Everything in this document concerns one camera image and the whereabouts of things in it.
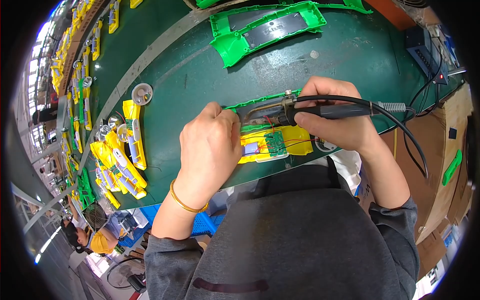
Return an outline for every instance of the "bracelet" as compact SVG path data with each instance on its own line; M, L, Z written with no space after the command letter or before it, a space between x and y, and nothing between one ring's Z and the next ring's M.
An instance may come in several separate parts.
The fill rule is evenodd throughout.
M197 213L202 213L202 212L204 212L205 210L207 210L207 208L208 208L208 202L207 202L207 204L205 204L205 206L204 206L203 208L201 208L201 209L189 208L188 206L186 206L185 204L183 204L183 203L180 201L180 199L177 197L177 195L175 194L175 192L173 191L173 184L175 183L175 180L176 180L176 178L175 178L174 180L172 180L172 183L170 184L170 194L172 195L172 197L173 197L173 199L175 200L175 202L176 202L178 205L180 205L181 208L183 208L183 209L185 209L185 210L187 210L187 211L189 211L189 212L191 212L191 213L196 213L196 214L197 214Z

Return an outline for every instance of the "gray sweater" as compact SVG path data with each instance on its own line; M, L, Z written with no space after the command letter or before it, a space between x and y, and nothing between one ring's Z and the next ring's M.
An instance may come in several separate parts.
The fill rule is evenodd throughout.
M149 238L149 298L412 299L417 206L369 213L340 189L238 201L204 253L195 239Z

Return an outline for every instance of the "right hand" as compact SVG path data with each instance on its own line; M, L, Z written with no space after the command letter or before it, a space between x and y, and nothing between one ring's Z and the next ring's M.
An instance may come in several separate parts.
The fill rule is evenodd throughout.
M319 76L310 77L300 93L300 96L314 95L361 98L352 83ZM313 107L318 102L323 101L298 102L295 104L295 108ZM332 102L333 105L349 103L344 101ZM323 138L345 150L355 150L361 155L367 152L380 138L369 116L328 120L311 113L299 112L295 114L295 122L310 134Z

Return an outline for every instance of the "left hand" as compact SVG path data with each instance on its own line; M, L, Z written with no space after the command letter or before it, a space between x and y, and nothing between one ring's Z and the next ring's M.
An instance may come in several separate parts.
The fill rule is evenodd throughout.
M185 205L200 209L227 181L241 158L240 120L210 102L180 133L181 169L173 186Z

